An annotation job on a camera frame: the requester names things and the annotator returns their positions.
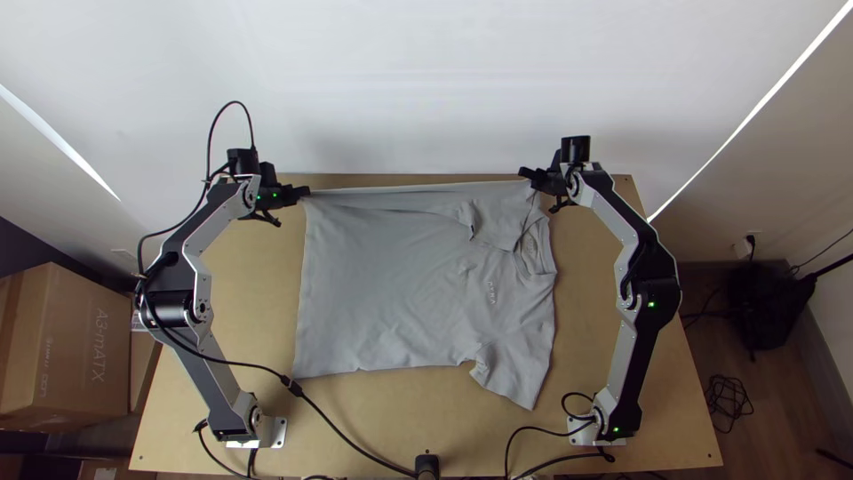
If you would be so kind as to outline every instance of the wooden table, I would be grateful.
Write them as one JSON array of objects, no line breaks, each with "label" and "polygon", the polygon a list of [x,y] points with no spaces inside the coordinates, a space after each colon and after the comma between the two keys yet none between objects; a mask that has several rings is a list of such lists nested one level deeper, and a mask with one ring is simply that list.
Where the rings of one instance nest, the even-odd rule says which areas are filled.
[{"label": "wooden table", "polygon": [[[513,180],[511,175],[280,175],[312,189]],[[615,176],[617,192],[642,211],[634,182]],[[544,202],[552,203],[546,197]],[[273,228],[236,221],[204,255],[213,273],[213,331],[229,360],[268,365],[290,373],[305,240],[299,206],[275,213]],[[554,288],[556,336],[551,370],[536,408],[528,412],[481,388],[468,375],[472,363],[383,372],[355,372],[304,380],[305,391],[358,444],[412,468],[429,450],[441,458],[443,476],[502,476],[506,440],[522,425],[566,430],[562,394],[601,389],[619,326],[613,308],[613,262],[619,244],[584,208],[565,208],[551,219],[551,244],[559,275]],[[291,396],[272,375],[235,368],[243,389],[254,392],[264,412],[284,415],[284,448],[262,450],[259,476],[394,476],[341,441],[308,405]],[[610,447],[616,463],[600,458],[557,464],[542,473],[665,470],[722,464],[696,367],[682,324],[675,318],[658,337],[641,395],[642,428],[627,446]],[[576,412],[588,404],[569,402]],[[193,426],[207,408],[171,351],[160,357],[131,468],[185,473],[222,473],[207,458]],[[213,452],[244,471],[248,452],[226,450],[205,431]],[[554,457],[587,452],[565,438],[520,434],[510,454],[511,472]]]}]

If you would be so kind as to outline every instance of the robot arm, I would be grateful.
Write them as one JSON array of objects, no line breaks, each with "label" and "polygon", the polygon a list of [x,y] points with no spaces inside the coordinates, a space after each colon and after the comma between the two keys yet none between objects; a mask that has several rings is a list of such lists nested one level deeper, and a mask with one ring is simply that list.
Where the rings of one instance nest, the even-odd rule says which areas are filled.
[{"label": "robot arm", "polygon": [[231,220],[278,227],[268,210],[293,205],[310,191],[279,184],[274,166],[259,164],[254,149],[228,150],[228,160],[233,181],[212,185],[205,205],[163,242],[155,273],[142,288],[140,320],[178,354],[210,408],[208,425],[218,440],[229,447],[280,448],[286,419],[264,415],[255,395],[241,390],[230,366],[221,362],[225,357],[211,332],[212,276],[199,257]]},{"label": "robot arm", "polygon": [[[531,186],[556,196],[551,213],[580,205],[591,209],[621,242],[613,272],[616,310],[621,319],[610,361],[607,385],[598,392],[589,412],[594,424],[572,437],[578,445],[624,444],[640,428],[638,403],[658,332],[673,319],[682,301],[673,256],[658,241],[658,233],[613,189],[613,179],[589,162],[589,137],[562,139],[551,167],[519,175]],[[569,429],[577,421],[569,417]]]}]

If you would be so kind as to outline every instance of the gray t-shirt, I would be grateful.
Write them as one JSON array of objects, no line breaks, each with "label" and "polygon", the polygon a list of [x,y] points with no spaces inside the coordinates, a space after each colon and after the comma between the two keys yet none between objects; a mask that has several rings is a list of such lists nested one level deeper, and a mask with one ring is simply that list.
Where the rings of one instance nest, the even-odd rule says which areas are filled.
[{"label": "gray t-shirt", "polygon": [[532,409],[554,343],[548,218],[528,181],[312,192],[297,379],[459,365]]}]

